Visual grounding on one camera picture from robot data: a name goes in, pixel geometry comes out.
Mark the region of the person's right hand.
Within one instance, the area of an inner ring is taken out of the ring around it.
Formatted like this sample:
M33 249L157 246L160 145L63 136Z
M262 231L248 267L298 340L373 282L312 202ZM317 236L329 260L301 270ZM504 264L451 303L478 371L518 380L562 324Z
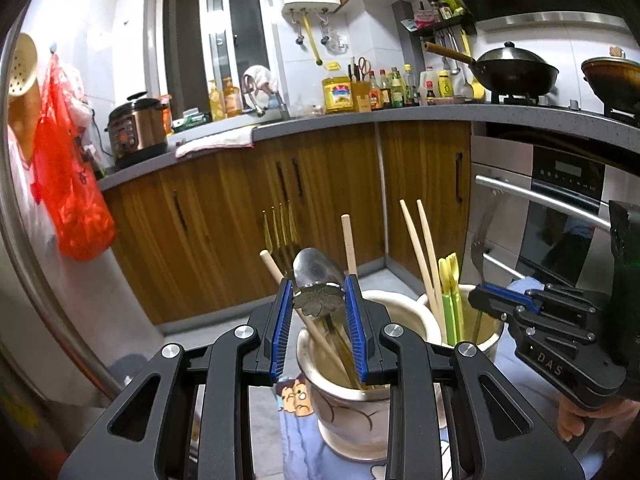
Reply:
M585 411L566 396L560 396L556 429L562 440L568 442L580 437L586 428L586 419L606 421L602 432L612 432L623 438L639 413L639 402L614 396L600 410Z

